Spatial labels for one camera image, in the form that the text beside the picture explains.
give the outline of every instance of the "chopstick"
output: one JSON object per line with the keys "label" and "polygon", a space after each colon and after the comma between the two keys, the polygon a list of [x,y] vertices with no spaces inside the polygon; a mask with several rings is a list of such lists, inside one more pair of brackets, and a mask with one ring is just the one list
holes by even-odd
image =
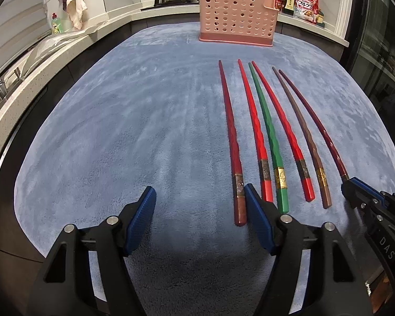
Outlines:
{"label": "chopstick", "polygon": [[260,129],[260,122],[257,116],[256,104],[254,103],[249,81],[247,80],[246,72],[244,71],[243,64],[241,63],[240,59],[238,60],[238,65],[240,67],[241,77],[243,79],[244,90],[246,92],[247,103],[249,105],[251,123],[253,126],[254,141],[256,144],[256,154],[259,163],[259,176],[260,176],[262,200],[265,200],[267,202],[273,202],[272,183],[271,183],[271,175],[269,172],[268,154],[266,152],[265,144],[263,141],[263,134]]}
{"label": "chopstick", "polygon": [[288,122],[287,117],[285,116],[285,113],[280,103],[278,102],[278,99],[276,98],[274,92],[272,91],[272,88],[270,87],[268,81],[266,81],[265,77],[263,76],[262,72],[254,61],[252,61],[252,64],[256,69],[256,72],[259,75],[260,80],[262,81],[266,91],[268,92],[268,95],[271,98],[275,110],[280,118],[282,126],[284,127],[285,134],[287,135],[291,150],[293,152],[294,160],[296,161],[297,169],[302,182],[304,197],[306,198],[307,202],[311,202],[315,199],[315,192],[313,190],[312,180],[310,179],[309,171],[307,170],[306,162],[297,142],[297,138],[294,135],[291,125]]}
{"label": "chopstick", "polygon": [[288,89],[287,85],[281,78],[277,69],[275,67],[272,67],[272,70],[274,71],[276,77],[278,78],[279,83],[281,83],[285,91],[285,94],[287,95],[290,104],[293,107],[294,113],[297,116],[297,120],[299,121],[300,127],[303,131],[303,135],[306,138],[307,146],[309,147],[310,155],[312,156],[312,160],[313,160],[313,165],[316,170],[316,176],[318,178],[323,208],[324,209],[330,208],[332,206],[332,199],[331,199],[331,194],[329,192],[328,181],[325,175],[325,170],[323,169],[322,160],[319,157],[318,149],[316,148],[316,144],[313,141],[312,134],[310,133],[306,121],[304,120],[303,114],[301,113],[299,107],[297,106],[297,103],[294,100],[294,97],[291,95],[291,92]]}
{"label": "chopstick", "polygon": [[345,169],[344,163],[341,160],[341,157],[339,156],[338,150],[334,146],[334,143],[331,140],[331,137],[329,136],[328,132],[326,131],[325,127],[323,126],[322,122],[320,122],[318,116],[316,113],[313,111],[312,107],[310,107],[310,104],[306,101],[306,99],[303,97],[303,95],[300,93],[300,91],[297,89],[297,87],[291,82],[291,80],[285,75],[285,73],[282,70],[279,70],[279,73],[284,77],[285,81],[290,85],[291,89],[294,90],[300,101],[303,103],[304,107],[306,107],[307,111],[309,112],[310,116],[312,117],[313,121],[315,122],[316,126],[318,127],[320,133],[323,136],[323,139],[325,139],[325,142],[327,144],[327,147],[329,151],[331,152],[332,157],[334,158],[335,165],[337,166],[337,169],[339,171],[339,175],[341,176],[342,181],[346,181],[349,179],[347,170]]}
{"label": "chopstick", "polygon": [[285,179],[284,164],[282,161],[281,152],[279,150],[279,143],[276,137],[274,125],[272,123],[271,114],[269,113],[268,104],[266,103],[265,96],[263,95],[262,88],[251,63],[249,63],[249,68],[253,77],[254,85],[256,86],[260,108],[262,109],[263,120],[265,121],[265,127],[268,133],[272,164],[274,166],[275,173],[278,210],[281,214],[286,214],[289,212],[287,181]]}
{"label": "chopstick", "polygon": [[219,61],[219,73],[221,75],[222,93],[224,95],[224,105],[226,114],[226,124],[228,128],[228,141],[230,142],[231,176],[233,180],[234,199],[234,223],[236,226],[243,226],[247,223],[246,202],[244,195],[243,169],[240,161],[240,149],[237,142],[237,131],[234,126],[233,107],[231,106],[230,94],[226,84],[224,68]]}

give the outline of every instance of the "red chopstick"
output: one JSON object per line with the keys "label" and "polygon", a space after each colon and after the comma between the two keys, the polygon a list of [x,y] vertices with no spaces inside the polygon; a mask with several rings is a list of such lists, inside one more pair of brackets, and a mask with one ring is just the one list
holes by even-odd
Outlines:
{"label": "red chopstick", "polygon": [[326,131],[325,127],[323,126],[322,122],[320,122],[318,116],[310,107],[310,104],[306,101],[306,99],[303,97],[303,95],[300,93],[300,91],[297,89],[297,87],[291,82],[291,80],[283,73],[282,70],[279,70],[279,73],[285,78],[287,83],[290,85],[291,89],[294,90],[300,101],[303,103],[303,105],[306,107],[307,111],[309,112],[310,116],[312,117],[313,121],[315,122],[316,126],[318,127],[320,133],[323,136],[323,139],[325,139],[325,142],[327,144],[327,147],[329,148],[329,151],[331,152],[332,157],[334,158],[335,165],[337,166],[337,169],[339,171],[339,175],[341,176],[342,181],[346,181],[349,179],[347,170],[345,169],[344,163],[341,160],[341,157],[339,156],[338,150],[334,146],[334,143],[331,140],[331,137],[329,136],[328,132]]}
{"label": "red chopstick", "polygon": [[310,179],[309,171],[306,166],[306,161],[304,160],[304,156],[300,150],[296,136],[294,135],[291,125],[288,122],[287,117],[285,116],[285,113],[281,105],[279,104],[274,92],[272,91],[272,88],[270,87],[268,81],[266,81],[265,77],[263,76],[262,72],[259,70],[259,67],[254,61],[252,61],[252,64],[256,69],[260,80],[265,86],[265,89],[268,92],[268,95],[271,98],[275,110],[281,120],[282,126],[284,127],[285,133],[291,146],[291,150],[293,152],[294,160],[296,161],[297,169],[303,186],[304,197],[306,198],[307,202],[311,202],[315,199],[315,191],[313,190],[312,180]]}
{"label": "red chopstick", "polygon": [[269,172],[268,154],[266,152],[265,144],[263,141],[263,133],[260,129],[259,118],[257,117],[256,104],[254,103],[249,81],[247,80],[246,72],[244,71],[244,67],[240,59],[238,60],[238,65],[240,67],[241,77],[244,83],[244,90],[246,91],[247,103],[249,105],[251,123],[253,126],[254,141],[256,143],[256,154],[259,163],[259,176],[262,199],[267,202],[274,202],[274,197],[272,194],[271,175]]}
{"label": "red chopstick", "polygon": [[222,92],[224,95],[224,105],[226,114],[226,125],[228,128],[228,140],[230,142],[231,176],[233,178],[233,199],[234,199],[234,223],[236,226],[243,226],[247,223],[246,202],[244,195],[243,170],[240,161],[240,149],[237,142],[237,131],[234,126],[233,107],[231,106],[230,94],[226,85],[225,73],[222,62],[219,61],[219,73],[221,75]]}

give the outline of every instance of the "pink basket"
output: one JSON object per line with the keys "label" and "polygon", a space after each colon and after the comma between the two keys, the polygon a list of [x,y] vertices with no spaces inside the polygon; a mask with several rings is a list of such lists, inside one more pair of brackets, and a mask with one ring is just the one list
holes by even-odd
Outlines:
{"label": "pink basket", "polygon": [[199,0],[203,42],[272,46],[275,0]]}

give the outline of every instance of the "green chopstick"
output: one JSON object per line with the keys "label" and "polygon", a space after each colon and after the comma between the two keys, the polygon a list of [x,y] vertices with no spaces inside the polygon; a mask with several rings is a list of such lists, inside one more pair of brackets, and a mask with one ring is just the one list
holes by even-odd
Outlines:
{"label": "green chopstick", "polygon": [[249,68],[253,77],[254,85],[256,86],[257,96],[259,97],[266,131],[268,132],[269,146],[271,147],[272,163],[275,172],[278,210],[281,214],[286,214],[290,211],[290,208],[288,204],[287,181],[285,179],[281,152],[279,151],[279,143],[276,138],[275,128],[272,123],[268,105],[266,104],[265,96],[263,95],[262,88],[260,87],[259,80],[251,63],[249,63]]}

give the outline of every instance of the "countertop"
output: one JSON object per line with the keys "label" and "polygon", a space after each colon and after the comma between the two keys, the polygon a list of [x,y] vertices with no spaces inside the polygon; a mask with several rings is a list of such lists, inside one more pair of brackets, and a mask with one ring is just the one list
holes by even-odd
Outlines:
{"label": "countertop", "polygon": [[[105,37],[117,28],[128,24],[131,21],[152,18],[156,16],[172,15],[172,14],[185,14],[185,13],[198,13],[199,5],[190,6],[175,6],[164,7],[157,9],[149,9],[141,11],[141,8],[149,7],[152,2],[143,2],[133,4],[131,6],[122,7],[114,11],[100,15],[84,23],[84,28],[94,25],[98,22],[103,22],[98,27],[98,30],[89,36],[84,36],[72,43],[66,45],[55,54],[51,55],[41,65],[39,65],[16,91],[9,97],[0,109],[0,153],[3,146],[11,134],[12,129],[15,127],[17,121],[34,100],[35,96],[43,89],[43,87],[71,60],[78,56],[81,52],[85,51],[89,46]],[[338,37],[331,31],[321,27],[310,24],[306,21],[290,18],[285,15],[278,15],[278,21],[283,23],[292,24],[308,31],[317,33],[332,41],[335,41],[344,46],[348,46],[348,42]]]}

